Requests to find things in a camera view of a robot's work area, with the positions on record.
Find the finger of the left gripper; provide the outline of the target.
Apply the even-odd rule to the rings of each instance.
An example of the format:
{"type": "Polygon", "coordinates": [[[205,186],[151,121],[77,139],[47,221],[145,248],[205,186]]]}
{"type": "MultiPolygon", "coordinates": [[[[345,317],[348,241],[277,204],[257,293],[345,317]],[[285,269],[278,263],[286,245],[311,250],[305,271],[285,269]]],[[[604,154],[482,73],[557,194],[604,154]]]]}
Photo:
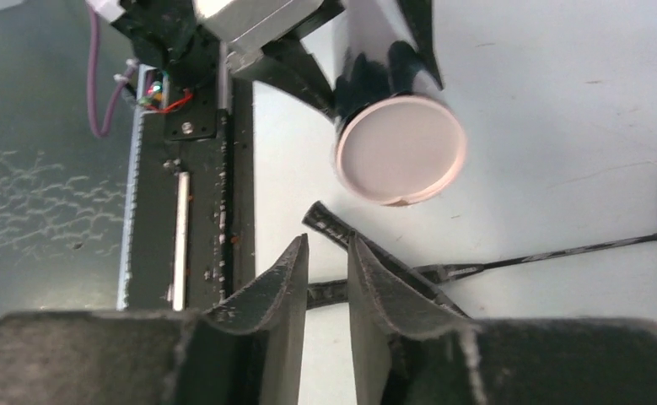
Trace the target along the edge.
{"type": "Polygon", "coordinates": [[[442,75],[434,52],[434,6],[432,0],[398,0],[407,28],[427,70],[440,90],[444,89],[442,75]]]}

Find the white tube lid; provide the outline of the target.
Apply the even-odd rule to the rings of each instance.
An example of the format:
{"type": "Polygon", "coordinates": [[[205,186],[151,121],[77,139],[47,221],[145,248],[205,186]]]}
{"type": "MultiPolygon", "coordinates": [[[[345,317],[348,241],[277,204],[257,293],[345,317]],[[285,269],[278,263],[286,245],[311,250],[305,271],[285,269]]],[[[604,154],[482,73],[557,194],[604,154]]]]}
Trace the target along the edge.
{"type": "Polygon", "coordinates": [[[362,109],[338,133],[334,165],[341,183],[363,200],[409,206],[442,192],[467,155],[465,130],[437,100],[401,95],[362,109]]]}

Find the black shuttlecock tube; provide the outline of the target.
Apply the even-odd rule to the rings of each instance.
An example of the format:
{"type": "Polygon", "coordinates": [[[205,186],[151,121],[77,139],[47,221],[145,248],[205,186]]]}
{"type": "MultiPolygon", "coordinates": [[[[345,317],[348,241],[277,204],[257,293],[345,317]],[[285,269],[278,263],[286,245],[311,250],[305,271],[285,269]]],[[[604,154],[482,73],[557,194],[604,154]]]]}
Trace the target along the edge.
{"type": "Polygon", "coordinates": [[[397,1],[346,1],[333,39],[337,138],[348,119],[391,97],[425,96],[452,111],[417,54],[397,1]]]}

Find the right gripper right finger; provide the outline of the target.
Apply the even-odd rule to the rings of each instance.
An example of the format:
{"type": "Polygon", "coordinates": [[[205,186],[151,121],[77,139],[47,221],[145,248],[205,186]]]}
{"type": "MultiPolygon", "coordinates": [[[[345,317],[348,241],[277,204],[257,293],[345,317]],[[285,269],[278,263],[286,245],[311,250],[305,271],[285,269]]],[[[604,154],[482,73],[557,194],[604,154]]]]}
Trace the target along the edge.
{"type": "Polygon", "coordinates": [[[348,246],[348,299],[360,404],[472,404],[461,334],[470,322],[380,265],[364,240],[348,246]]]}

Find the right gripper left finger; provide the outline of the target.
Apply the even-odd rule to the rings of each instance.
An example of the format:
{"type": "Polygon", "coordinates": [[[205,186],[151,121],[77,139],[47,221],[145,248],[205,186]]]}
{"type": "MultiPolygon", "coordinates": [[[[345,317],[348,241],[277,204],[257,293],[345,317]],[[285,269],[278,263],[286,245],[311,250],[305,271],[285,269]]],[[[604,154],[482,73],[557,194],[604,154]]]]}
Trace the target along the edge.
{"type": "Polygon", "coordinates": [[[299,397],[310,248],[296,236],[275,263],[205,320],[226,365],[209,383],[211,404],[295,404],[299,397]]]}

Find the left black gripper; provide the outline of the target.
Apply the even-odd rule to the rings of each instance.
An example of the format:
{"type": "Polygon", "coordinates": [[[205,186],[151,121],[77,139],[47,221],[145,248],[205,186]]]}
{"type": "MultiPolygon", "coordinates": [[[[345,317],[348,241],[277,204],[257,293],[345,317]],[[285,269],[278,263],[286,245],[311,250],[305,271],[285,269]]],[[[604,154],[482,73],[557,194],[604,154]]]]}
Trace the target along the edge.
{"type": "Polygon", "coordinates": [[[229,49],[197,21],[193,1],[115,1],[110,25],[132,44],[134,56],[158,68],[181,88],[201,88],[218,70],[226,45],[234,77],[261,82],[293,96],[328,119],[337,116],[333,88],[303,38],[331,21],[344,7],[321,1],[319,8],[289,32],[248,54],[229,49]]]}

